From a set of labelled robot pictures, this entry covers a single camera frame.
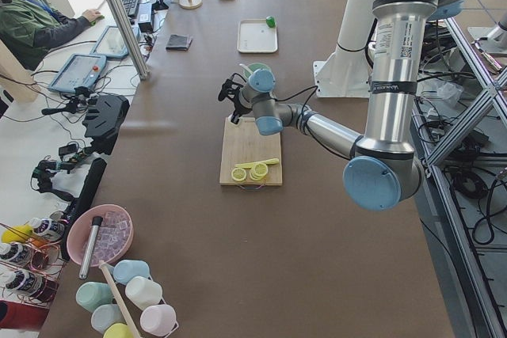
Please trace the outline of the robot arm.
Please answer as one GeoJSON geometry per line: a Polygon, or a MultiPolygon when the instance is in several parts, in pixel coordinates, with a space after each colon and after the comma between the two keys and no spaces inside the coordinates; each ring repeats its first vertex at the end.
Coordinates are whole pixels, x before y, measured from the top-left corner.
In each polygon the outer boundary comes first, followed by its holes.
{"type": "Polygon", "coordinates": [[[384,211],[413,196],[423,168],[410,145],[411,109],[427,21],[454,17],[463,0],[373,0],[377,37],[364,133],[355,132],[304,104],[279,102],[275,78],[255,70],[243,85],[227,80],[219,93],[230,99],[237,123],[252,114],[261,135],[299,129],[347,160],[343,184],[349,197],[371,211],[384,211]]]}

